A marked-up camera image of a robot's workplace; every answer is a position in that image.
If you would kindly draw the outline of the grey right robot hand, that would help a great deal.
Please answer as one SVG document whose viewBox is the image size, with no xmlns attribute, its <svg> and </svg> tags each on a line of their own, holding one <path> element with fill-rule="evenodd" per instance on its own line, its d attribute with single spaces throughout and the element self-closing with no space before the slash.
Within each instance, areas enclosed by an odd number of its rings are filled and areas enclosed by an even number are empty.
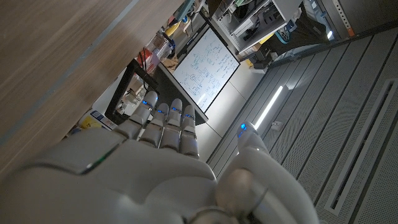
<svg viewBox="0 0 398 224">
<path fill-rule="evenodd" d="M 146 94 L 115 129 L 76 133 L 1 181 L 2 223 L 318 223 L 250 122 L 221 177 L 199 159 L 195 111 Z"/>
</svg>

